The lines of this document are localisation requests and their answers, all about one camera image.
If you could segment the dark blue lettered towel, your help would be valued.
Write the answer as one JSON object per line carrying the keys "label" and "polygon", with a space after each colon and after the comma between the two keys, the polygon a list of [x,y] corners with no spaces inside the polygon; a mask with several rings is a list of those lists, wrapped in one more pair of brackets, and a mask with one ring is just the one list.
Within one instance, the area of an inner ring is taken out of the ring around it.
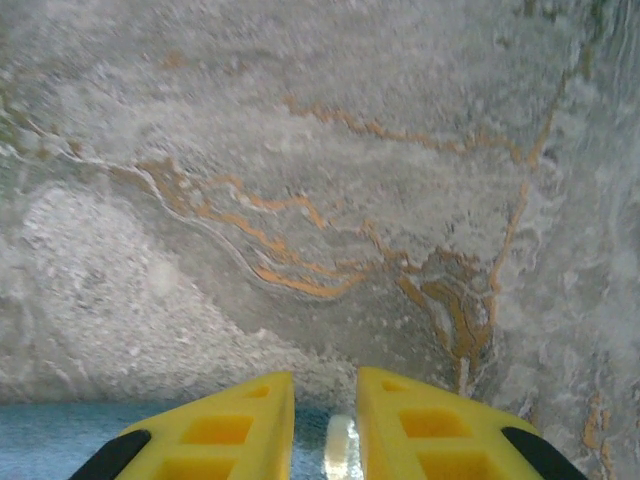
{"label": "dark blue lettered towel", "polygon": [[[67,480],[126,427],[178,402],[0,406],[0,480]],[[291,480],[363,480],[351,417],[296,404]]]}

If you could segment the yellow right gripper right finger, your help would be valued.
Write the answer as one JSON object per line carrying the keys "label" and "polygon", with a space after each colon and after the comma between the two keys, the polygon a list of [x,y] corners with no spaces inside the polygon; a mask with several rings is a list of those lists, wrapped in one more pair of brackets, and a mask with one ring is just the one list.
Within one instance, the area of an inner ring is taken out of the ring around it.
{"label": "yellow right gripper right finger", "polygon": [[588,480],[527,421],[374,367],[357,375],[364,480]]}

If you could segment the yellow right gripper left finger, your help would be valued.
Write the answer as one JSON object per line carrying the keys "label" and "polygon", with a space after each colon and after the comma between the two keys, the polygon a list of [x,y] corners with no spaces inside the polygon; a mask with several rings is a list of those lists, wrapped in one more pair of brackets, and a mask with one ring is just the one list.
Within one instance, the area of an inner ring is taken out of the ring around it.
{"label": "yellow right gripper left finger", "polygon": [[294,422],[292,374],[267,374],[130,425],[69,480],[289,480]]}

